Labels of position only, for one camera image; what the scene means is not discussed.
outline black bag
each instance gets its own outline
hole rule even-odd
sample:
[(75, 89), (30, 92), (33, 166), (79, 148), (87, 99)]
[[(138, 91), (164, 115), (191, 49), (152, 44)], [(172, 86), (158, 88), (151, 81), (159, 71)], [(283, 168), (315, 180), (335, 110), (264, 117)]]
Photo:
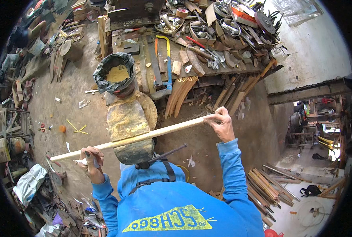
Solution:
[(313, 158), (313, 159), (319, 159), (319, 160), (326, 160), (325, 157), (321, 156), (321, 155), (318, 154), (318, 153), (313, 154), (313, 155), (312, 155), (312, 158)]
[(309, 185), (307, 188), (300, 189), (300, 193), (302, 194), (301, 197), (309, 197), (309, 196), (317, 196), (321, 194), (320, 189), (316, 185)]

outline concrete floor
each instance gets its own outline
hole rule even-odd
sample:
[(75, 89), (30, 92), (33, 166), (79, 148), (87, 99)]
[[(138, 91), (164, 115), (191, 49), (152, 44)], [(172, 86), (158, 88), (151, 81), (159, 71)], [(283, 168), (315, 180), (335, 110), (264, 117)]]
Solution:
[[(99, 93), (95, 95), (84, 93), (94, 84), (92, 73), (98, 64), (94, 59), (97, 41), (97, 25), (87, 25), (85, 36), (79, 42), (83, 45), (83, 58), (76, 63), (68, 62), (61, 83), (50, 84), (49, 70), (37, 76), (33, 89), (34, 96), (28, 106), (34, 127), (40, 127), (40, 123), (43, 122), (46, 127), (65, 125), (67, 128), (64, 134), (53, 130), (46, 130), (44, 133), (36, 131), (34, 155), (36, 161), (43, 166), (48, 166), (42, 159), (46, 151), (50, 151), (53, 155), (68, 152), (66, 142), (70, 144), (70, 151), (109, 142), (106, 130), (108, 108), (104, 97)], [(55, 97), (60, 98), (61, 103), (55, 101)], [(88, 106), (79, 109), (79, 102), (83, 99), (90, 102)], [(293, 112), (292, 103), (271, 107), (268, 105), (263, 81), (249, 93), (249, 99), (251, 107), (249, 111), (245, 111), (244, 119), (237, 120), (233, 117), (233, 127), (238, 137), (242, 163), (246, 172), (252, 167), (260, 167), (266, 162), (279, 158), (284, 147), (288, 119)], [(206, 115), (206, 112), (205, 108), (184, 104), (177, 119), (163, 120), (161, 116), (158, 127), (197, 118)], [(83, 131), (89, 134), (74, 133), (74, 129), (66, 119), (78, 129), (86, 124), (87, 127)], [(220, 140), (208, 125), (160, 136), (157, 140), (158, 144), (155, 147), (157, 153), (166, 152), (187, 143), (188, 147), (170, 155), (169, 160), (174, 164), (187, 166), (187, 159), (193, 155), (195, 167), (188, 168), (189, 182), (195, 182), (197, 187), (206, 192), (221, 190), (222, 170), (215, 145)], [(113, 149), (104, 153), (105, 161), (102, 168), (109, 175), (112, 186), (116, 189), (120, 178), (119, 161)], [(60, 161), (60, 164), (61, 168), (54, 164), (54, 169), (57, 172), (66, 171), (68, 175), (63, 186), (58, 188), (60, 197), (77, 199), (83, 195), (90, 197), (92, 188), (83, 171), (71, 160)]]

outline orange ball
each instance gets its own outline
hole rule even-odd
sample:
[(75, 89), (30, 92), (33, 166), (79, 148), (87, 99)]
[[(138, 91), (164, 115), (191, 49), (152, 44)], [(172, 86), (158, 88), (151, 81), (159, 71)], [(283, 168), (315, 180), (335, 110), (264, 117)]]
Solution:
[(67, 130), (67, 128), (64, 125), (60, 125), (59, 126), (59, 131), (60, 132), (65, 132)]

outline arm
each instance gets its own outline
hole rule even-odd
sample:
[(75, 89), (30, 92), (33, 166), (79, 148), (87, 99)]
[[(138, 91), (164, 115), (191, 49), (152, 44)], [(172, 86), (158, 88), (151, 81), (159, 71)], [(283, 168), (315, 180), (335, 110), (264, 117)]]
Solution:
[[(90, 178), (93, 186), (93, 197), (99, 201), (103, 219), (109, 229), (108, 236), (111, 237), (118, 233), (118, 201), (112, 196), (114, 189), (110, 184), (110, 178), (102, 172), (101, 166), (104, 156), (100, 149), (91, 146), (82, 148), (79, 166)], [(86, 159), (86, 165), (82, 163), (83, 159)]]
[(98, 200), (103, 215), (103, 219), (109, 229), (109, 236), (116, 236), (118, 233), (117, 207), (118, 200), (112, 195), (114, 191), (110, 184), (110, 178), (103, 174), (105, 181), (101, 184), (94, 184), (93, 197)]
[(252, 236), (262, 236), (264, 233), (261, 216), (247, 196), (246, 175), (240, 160), (241, 152), (238, 149), (238, 139), (234, 136), (231, 117), (224, 107), (218, 108), (215, 114), (209, 116), (206, 122), (222, 140), (217, 144), (217, 149), (221, 159), (225, 202), (247, 223), (248, 233), (252, 233)]

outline curved wooden piece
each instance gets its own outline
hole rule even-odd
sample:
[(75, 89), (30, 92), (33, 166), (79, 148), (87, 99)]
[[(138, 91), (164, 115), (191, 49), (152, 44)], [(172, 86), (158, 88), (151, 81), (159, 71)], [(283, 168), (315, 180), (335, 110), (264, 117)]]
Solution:
[(185, 90), (185, 88), (189, 82), (188, 77), (183, 77), (182, 79), (184, 80), (182, 82), (183, 84), (181, 85), (181, 87), (177, 91), (177, 94), (175, 94), (175, 97), (173, 98), (173, 100), (171, 101), (171, 104), (169, 106), (169, 114), (168, 114), (169, 116), (171, 116), (173, 114), (174, 109), (175, 109), (175, 105), (178, 102), (181, 93)]
[(169, 116), (169, 111), (171, 109), (171, 104), (172, 102), (175, 100), (175, 98), (177, 98), (177, 93), (179, 92), (180, 88), (182, 87), (183, 82), (179, 82), (178, 79), (176, 79), (175, 83), (173, 83), (172, 86), (172, 94), (168, 97), (168, 101), (167, 101), (167, 107), (165, 109), (165, 114), (164, 114), (164, 118), (167, 119)]
[(177, 101), (177, 104), (176, 104), (176, 107), (175, 107), (175, 114), (174, 114), (175, 118), (177, 118), (177, 116), (179, 115), (179, 111), (180, 111), (181, 105), (183, 104), (183, 101), (184, 101), (185, 97), (187, 96), (188, 92), (190, 91), (192, 86), (198, 80), (197, 76), (194, 76), (194, 77), (191, 77), (191, 78), (192, 78), (192, 81), (188, 80), (188, 84), (186, 85), (185, 90), (183, 90), (183, 92), (179, 96), (179, 100)]

